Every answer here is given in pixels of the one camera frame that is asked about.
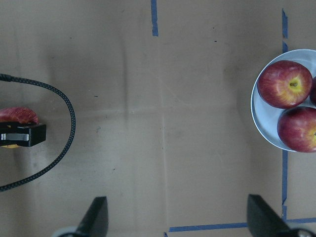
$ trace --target black cable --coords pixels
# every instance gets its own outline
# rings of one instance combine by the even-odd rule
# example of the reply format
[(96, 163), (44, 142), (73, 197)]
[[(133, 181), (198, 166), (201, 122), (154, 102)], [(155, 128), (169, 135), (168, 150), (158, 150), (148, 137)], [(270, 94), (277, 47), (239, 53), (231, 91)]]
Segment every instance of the black cable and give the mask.
[(70, 100), (67, 98), (67, 96), (63, 92), (61, 92), (60, 90), (56, 89), (55, 87), (53, 87), (49, 84), (46, 84), (46, 83), (43, 83), (40, 81), (36, 81), (36, 80), (12, 77), (12, 76), (6, 75), (6, 74), (0, 74), (0, 80), (8, 81), (8, 82), (12, 81), (12, 82), (36, 85), (36, 86), (40, 86), (40, 87), (43, 87), (45, 89), (48, 89), (48, 90), (55, 92), (57, 95), (59, 95), (65, 101), (65, 103), (68, 107), (69, 113), (70, 113), (70, 117), (71, 117), (70, 135), (69, 135), (68, 141), (67, 141), (64, 149), (60, 153), (60, 155), (51, 164), (49, 164), (47, 167), (45, 167), (41, 171), (37, 172), (36, 174), (33, 174), (33, 175), (31, 175), (25, 179), (19, 180), (17, 182), (7, 184), (4, 186), (0, 186), (0, 192), (3, 192), (3, 191), (10, 190), (10, 189), (16, 188), (18, 186), (21, 186), (23, 184), (29, 183), (29, 182), (41, 177), (42, 175), (44, 175), (45, 173), (50, 171), (55, 165), (57, 165), (58, 162), (61, 161), (61, 159), (65, 156), (65, 154), (67, 153), (67, 151), (69, 150), (69, 148), (73, 142), (73, 139), (75, 136), (75, 130), (76, 130), (76, 116), (75, 116), (74, 108), (73, 108), (72, 104), (70, 103)]

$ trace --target cardboard surface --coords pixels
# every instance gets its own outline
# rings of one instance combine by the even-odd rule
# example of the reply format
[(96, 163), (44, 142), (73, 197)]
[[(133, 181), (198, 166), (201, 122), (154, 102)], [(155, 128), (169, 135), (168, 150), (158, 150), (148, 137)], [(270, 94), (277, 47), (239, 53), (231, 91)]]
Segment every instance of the cardboard surface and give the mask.
[[(77, 116), (64, 159), (0, 194), (0, 234), (51, 236), (107, 196), (109, 237), (162, 237), (170, 227), (244, 223), (249, 193), (281, 214), (282, 151), (252, 121), (262, 68), (315, 48), (315, 1), (3, 1), (0, 72), (62, 90)], [(50, 91), (1, 82), (0, 107), (27, 106), (47, 141), (1, 149), (1, 184), (38, 172), (63, 149), (70, 118)], [(288, 217), (316, 217), (314, 155), (289, 154)], [(247, 228), (169, 237), (250, 236)]]

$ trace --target white plate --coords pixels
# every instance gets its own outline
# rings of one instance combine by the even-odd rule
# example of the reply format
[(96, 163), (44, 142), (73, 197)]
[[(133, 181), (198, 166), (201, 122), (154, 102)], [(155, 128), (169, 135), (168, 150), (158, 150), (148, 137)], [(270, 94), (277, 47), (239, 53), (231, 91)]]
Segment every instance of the white plate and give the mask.
[[(316, 76), (316, 51), (311, 49), (297, 49), (281, 54), (280, 56), (273, 59), (268, 63), (261, 73), (267, 66), (280, 60), (290, 60), (304, 65), (310, 70), (313, 78)], [(270, 106), (263, 101), (259, 95), (257, 88), (257, 81), (261, 73), (258, 75), (256, 82), (253, 86), (251, 93), (251, 113), (253, 121), (256, 124), (257, 129), (261, 135), (268, 140), (271, 144), (287, 151), (294, 151), (288, 148), (279, 138), (277, 134), (277, 121), (284, 109), (278, 109)], [(310, 102), (308, 97), (300, 106), (315, 106)]]

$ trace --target apple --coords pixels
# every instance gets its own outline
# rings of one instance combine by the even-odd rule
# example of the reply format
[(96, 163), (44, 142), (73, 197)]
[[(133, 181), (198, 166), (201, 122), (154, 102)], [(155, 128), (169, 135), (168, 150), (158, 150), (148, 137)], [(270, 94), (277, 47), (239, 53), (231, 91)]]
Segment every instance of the apple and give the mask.
[(285, 110), (278, 119), (281, 141), (297, 152), (316, 152), (316, 109), (298, 106)]
[(259, 76), (257, 87), (269, 105), (289, 109), (301, 104), (312, 88), (312, 75), (302, 64), (281, 60), (270, 64)]
[(316, 77), (313, 79), (310, 100), (316, 106)]
[[(36, 113), (25, 107), (11, 107), (0, 110), (0, 122), (19, 122), (19, 123), (39, 123)], [(18, 145), (3, 146), (6, 148), (16, 148)]]

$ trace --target blue tape line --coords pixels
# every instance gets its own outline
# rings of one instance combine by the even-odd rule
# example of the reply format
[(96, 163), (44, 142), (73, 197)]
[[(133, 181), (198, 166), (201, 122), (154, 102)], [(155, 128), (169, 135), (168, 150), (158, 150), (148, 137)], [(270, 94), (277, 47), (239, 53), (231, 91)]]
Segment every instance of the blue tape line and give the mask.
[(286, 220), (288, 151), (282, 150), (282, 219)]
[(287, 51), (288, 51), (287, 44), (284, 41), (282, 41), (282, 52), (286, 53)]
[(315, 223), (316, 222), (316, 217), (313, 217), (313, 218), (301, 218), (301, 219), (291, 219), (291, 220), (286, 220), (286, 221), (287, 222), (299, 223), (299, 224)]
[(153, 36), (158, 36), (157, 0), (151, 0)]
[(288, 37), (287, 33), (287, 15), (285, 14), (284, 9), (282, 9), (282, 34), (286, 39)]
[(206, 231), (218, 229), (233, 229), (233, 228), (246, 228), (247, 223), (229, 223), (229, 224), (215, 224), (215, 225), (201, 225), (201, 226), (178, 226), (170, 227), (169, 232), (182, 232), (182, 231)]

